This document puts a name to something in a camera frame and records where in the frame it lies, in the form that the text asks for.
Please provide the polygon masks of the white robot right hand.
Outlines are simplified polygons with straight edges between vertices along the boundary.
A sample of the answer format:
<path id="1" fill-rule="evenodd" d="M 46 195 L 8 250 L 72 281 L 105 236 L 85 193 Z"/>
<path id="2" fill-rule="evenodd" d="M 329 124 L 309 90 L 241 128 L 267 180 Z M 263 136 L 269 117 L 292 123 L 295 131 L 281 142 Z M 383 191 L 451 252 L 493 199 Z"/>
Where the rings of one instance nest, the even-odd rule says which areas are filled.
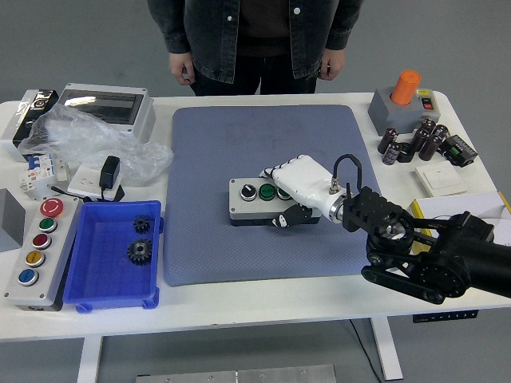
<path id="1" fill-rule="evenodd" d="M 308 155 L 300 155 L 273 168 L 265 168 L 261 177 L 274 181 L 296 205 L 279 214 L 272 224 L 292 227 L 308 219 L 308 209 L 316 209 L 333 223 L 343 220 L 347 191 L 339 180 Z"/>

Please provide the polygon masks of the person's right hand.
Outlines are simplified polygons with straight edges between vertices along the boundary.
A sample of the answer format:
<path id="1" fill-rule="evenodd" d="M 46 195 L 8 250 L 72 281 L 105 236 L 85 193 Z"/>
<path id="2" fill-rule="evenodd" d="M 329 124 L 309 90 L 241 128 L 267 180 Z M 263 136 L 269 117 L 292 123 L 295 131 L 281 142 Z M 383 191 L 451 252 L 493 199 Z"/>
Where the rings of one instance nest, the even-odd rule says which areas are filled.
<path id="1" fill-rule="evenodd" d="M 168 68 L 180 85 L 195 83 L 195 70 L 190 52 L 170 53 L 168 55 Z"/>

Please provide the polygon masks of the person's left hand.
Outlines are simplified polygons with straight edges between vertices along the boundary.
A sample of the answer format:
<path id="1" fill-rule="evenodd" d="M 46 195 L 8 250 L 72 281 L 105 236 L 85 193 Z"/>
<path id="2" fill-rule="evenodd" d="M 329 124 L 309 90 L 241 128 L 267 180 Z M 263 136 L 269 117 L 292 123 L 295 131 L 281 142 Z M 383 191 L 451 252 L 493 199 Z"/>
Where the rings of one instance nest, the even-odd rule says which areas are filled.
<path id="1" fill-rule="evenodd" d="M 344 49 L 325 49 L 319 69 L 319 79 L 333 81 L 343 70 L 346 63 Z"/>

